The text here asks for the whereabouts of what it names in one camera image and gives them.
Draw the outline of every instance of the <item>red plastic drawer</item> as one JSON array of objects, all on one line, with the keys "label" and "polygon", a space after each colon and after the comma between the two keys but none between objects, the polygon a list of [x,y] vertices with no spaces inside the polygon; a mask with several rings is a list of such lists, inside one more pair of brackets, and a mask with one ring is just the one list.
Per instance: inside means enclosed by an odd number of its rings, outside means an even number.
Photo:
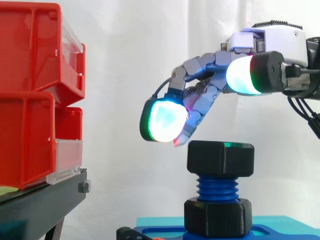
[{"label": "red plastic drawer", "polygon": [[55,3],[0,1],[0,89],[54,95],[57,106],[85,97],[85,46]]},{"label": "red plastic drawer", "polygon": [[80,108],[55,108],[49,92],[0,92],[0,116],[0,186],[23,189],[45,181],[57,172],[58,161],[59,172],[81,165]]}]

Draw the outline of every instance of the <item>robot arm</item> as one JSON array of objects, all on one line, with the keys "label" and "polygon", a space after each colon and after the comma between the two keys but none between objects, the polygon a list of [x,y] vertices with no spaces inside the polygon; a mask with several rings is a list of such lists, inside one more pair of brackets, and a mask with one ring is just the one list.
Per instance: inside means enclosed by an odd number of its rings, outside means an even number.
[{"label": "robot arm", "polygon": [[[309,109],[303,99],[320,99],[317,40],[306,40],[302,27],[280,21],[235,32],[221,44],[220,51],[189,59],[173,70],[164,98],[158,99],[155,93],[143,109],[142,137],[173,140],[174,146],[180,146],[189,140],[221,92],[246,96],[282,92],[320,138],[318,115],[312,112],[308,116],[301,106],[302,102]],[[193,80],[199,82],[186,89],[186,83]],[[291,98],[297,99],[302,112]]]}]

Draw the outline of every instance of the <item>white backdrop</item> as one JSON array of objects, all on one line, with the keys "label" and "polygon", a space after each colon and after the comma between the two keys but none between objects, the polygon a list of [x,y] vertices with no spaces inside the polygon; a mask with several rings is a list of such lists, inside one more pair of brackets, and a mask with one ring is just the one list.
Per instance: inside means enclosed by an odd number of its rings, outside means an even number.
[{"label": "white backdrop", "polygon": [[[60,0],[86,45],[83,167],[92,190],[65,218],[62,240],[116,238],[137,217],[182,216],[196,196],[187,146],[146,142],[145,101],[174,67],[215,52],[233,32],[272,19],[320,36],[318,0]],[[318,102],[310,104],[320,111]],[[255,169],[239,180],[254,215],[287,215],[320,228],[319,140],[286,97],[220,95],[194,140],[255,146]]]}]

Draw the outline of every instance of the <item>blue threaded screw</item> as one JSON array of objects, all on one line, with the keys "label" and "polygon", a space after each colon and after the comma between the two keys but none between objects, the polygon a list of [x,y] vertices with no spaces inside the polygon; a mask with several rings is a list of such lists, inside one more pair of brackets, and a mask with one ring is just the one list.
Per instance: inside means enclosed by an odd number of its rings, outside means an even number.
[{"label": "blue threaded screw", "polygon": [[235,204],[238,203],[239,191],[236,186],[238,183],[237,177],[233,178],[221,178],[208,175],[200,175],[197,181],[199,184],[197,187],[199,190],[198,199],[204,202],[219,202],[225,204]]}]

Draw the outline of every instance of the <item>bolt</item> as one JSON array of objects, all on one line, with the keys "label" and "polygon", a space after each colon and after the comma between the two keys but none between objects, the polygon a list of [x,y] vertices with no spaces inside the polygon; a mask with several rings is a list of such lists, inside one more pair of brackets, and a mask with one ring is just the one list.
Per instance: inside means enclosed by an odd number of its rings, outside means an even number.
[{"label": "bolt", "polygon": [[246,143],[192,141],[188,145],[187,169],[199,176],[200,201],[237,203],[236,180],[253,174],[254,147]]},{"label": "bolt", "polygon": [[184,203],[184,227],[189,233],[220,239],[242,238],[250,231],[251,203],[239,198],[236,180],[253,174],[254,155],[254,146],[247,143],[189,143],[187,169],[199,176],[199,196]]},{"label": "bolt", "polygon": [[81,183],[80,192],[83,194],[88,194],[90,190],[91,190],[91,181],[89,179],[86,179]]}]

